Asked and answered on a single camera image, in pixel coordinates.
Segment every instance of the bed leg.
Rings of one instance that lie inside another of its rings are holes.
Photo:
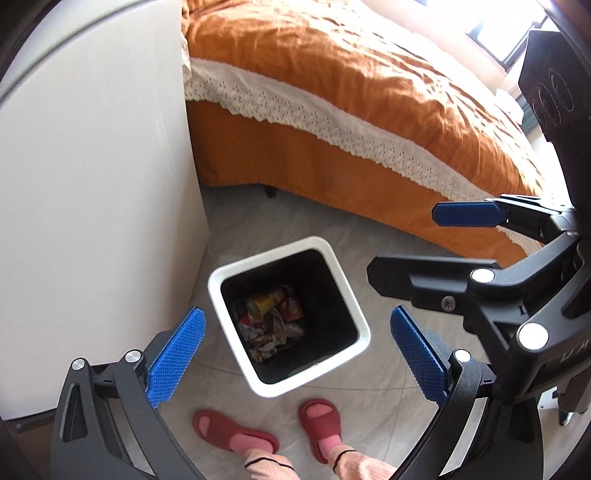
[[[270,199],[273,199],[277,195],[277,189],[275,187],[269,187],[268,185],[265,185],[265,193]]]

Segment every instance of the bed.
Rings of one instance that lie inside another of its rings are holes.
[[[508,266],[539,246],[431,209],[551,196],[525,135],[470,71],[358,0],[187,0],[187,118],[208,186],[261,183]]]

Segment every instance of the trash can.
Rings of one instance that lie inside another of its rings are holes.
[[[305,334],[262,362],[249,354],[236,305],[287,285],[303,312]],[[351,360],[367,348],[369,326],[329,243],[311,236],[220,267],[209,294],[232,352],[252,390],[276,397]]]

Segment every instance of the window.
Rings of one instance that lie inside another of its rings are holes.
[[[505,69],[525,50],[532,28],[551,24],[536,0],[427,0],[455,18],[472,40]]]

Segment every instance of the person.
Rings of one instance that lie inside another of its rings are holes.
[[[341,480],[388,480],[396,471],[343,443],[339,411],[328,400],[308,400],[300,406],[298,417],[314,457]],[[299,480],[291,462],[277,455],[279,440],[271,433],[243,427],[213,410],[198,411],[193,428],[211,445],[242,455],[253,480]]]

